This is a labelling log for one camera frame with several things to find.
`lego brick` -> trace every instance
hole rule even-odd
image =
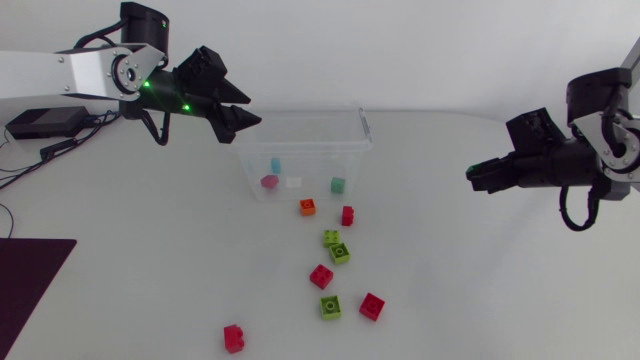
[[[333,279],[333,271],[320,264],[311,273],[311,282],[318,285],[320,289],[324,289]]]
[[[353,225],[355,217],[356,211],[351,206],[344,206],[342,208],[342,226]]]
[[[302,187],[301,177],[287,177],[286,186],[289,189],[297,189]]]
[[[262,187],[265,187],[267,189],[273,189],[274,187],[276,187],[276,185],[278,185],[278,182],[280,182],[280,180],[278,179],[278,175],[267,175],[260,179],[260,184],[262,184]]]
[[[367,296],[365,296],[362,305],[360,305],[360,313],[369,319],[376,321],[378,320],[378,316],[380,316],[383,306],[384,300],[378,298],[372,293],[368,293]]]
[[[302,216],[310,216],[316,213],[316,204],[313,199],[300,200],[300,213]]]
[[[224,328],[224,347],[230,354],[237,353],[244,348],[242,329],[238,325],[230,325]]]
[[[329,253],[336,265],[344,264],[351,259],[351,254],[345,243],[329,246]]]
[[[271,158],[271,172],[274,174],[282,173],[282,166],[280,166],[280,158]]]
[[[325,230],[324,231],[324,247],[340,244],[340,231]]]
[[[324,320],[333,320],[342,316],[340,299],[338,296],[328,296],[320,299],[320,307],[322,309],[322,318]]]
[[[343,194],[344,183],[345,180],[341,178],[334,177],[333,179],[331,179],[331,192],[334,194]]]

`transparent plastic box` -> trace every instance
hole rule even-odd
[[[251,112],[262,122],[238,132],[230,150],[258,200],[341,199],[353,191],[362,156],[373,147],[362,108]],[[261,182],[268,175],[278,177],[273,188]],[[332,189],[332,181],[341,182],[334,178],[344,180],[342,193]]]

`black box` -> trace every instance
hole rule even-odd
[[[89,116],[84,106],[31,109],[7,124],[15,139],[39,139],[52,136],[76,136]]]

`purple mat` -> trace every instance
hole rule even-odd
[[[0,359],[75,245],[63,239],[0,239]]]

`teal lego brick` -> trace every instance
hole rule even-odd
[[[271,158],[271,172],[276,175],[282,173],[280,158]]]
[[[351,259],[351,254],[345,243],[329,246],[329,253],[333,263],[336,265],[344,264]]]
[[[324,320],[333,320],[342,316],[340,299],[337,295],[320,299],[320,307],[322,308],[322,318]]]
[[[333,179],[331,179],[331,192],[334,194],[343,194],[344,183],[345,183],[345,180],[341,178],[334,177]]]
[[[340,244],[340,231],[325,230],[324,231],[324,247]]]

